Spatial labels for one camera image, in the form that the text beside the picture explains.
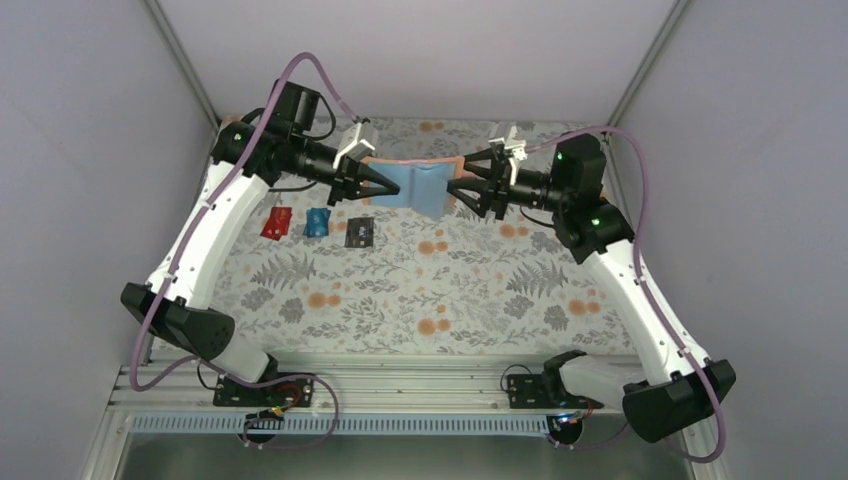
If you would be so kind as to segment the black VIP card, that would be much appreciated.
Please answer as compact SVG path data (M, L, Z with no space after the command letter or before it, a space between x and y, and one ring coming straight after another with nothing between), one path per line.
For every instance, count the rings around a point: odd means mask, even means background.
M370 248L374 244L374 219L358 217L349 220L346 233L346 246L349 248Z
M345 234L346 248L364 248L367 240L367 221L364 218L352 218L347 222Z

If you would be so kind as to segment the red VIP card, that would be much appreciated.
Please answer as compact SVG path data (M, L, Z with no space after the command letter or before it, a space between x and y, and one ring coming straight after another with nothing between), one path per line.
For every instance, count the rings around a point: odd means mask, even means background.
M291 219L292 209L290 207L272 207L260 236L275 241L282 239L288 235Z

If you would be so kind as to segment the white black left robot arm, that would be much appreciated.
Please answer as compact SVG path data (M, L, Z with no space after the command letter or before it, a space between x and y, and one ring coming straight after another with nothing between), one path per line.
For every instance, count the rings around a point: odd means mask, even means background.
M307 87L277 83L268 106L223 125L202 192L170 251L145 282L126 284L120 296L141 325L138 348L148 337L176 346L235 378L255 405L277 394L276 362L211 306L221 268L254 208L283 174L329 186L328 205L400 191L365 163L378 138L369 120L356 121L336 147L309 135L323 99Z

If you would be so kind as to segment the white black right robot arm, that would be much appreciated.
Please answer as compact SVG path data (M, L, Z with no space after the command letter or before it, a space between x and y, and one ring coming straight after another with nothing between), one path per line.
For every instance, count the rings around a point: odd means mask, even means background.
M725 429L721 403L735 383L726 360L715 360L689 334L661 293L642 256L641 225L632 225L602 195L606 156L601 126L549 141L548 172L528 170L530 147L493 139L468 155L465 173L448 193L479 216L505 216L511 206L547 211L557 240L611 299L639 359L618 367L572 350L549 359L541 373L544 399L565 407L575 398L620 411L625 427L657 443L704 420Z

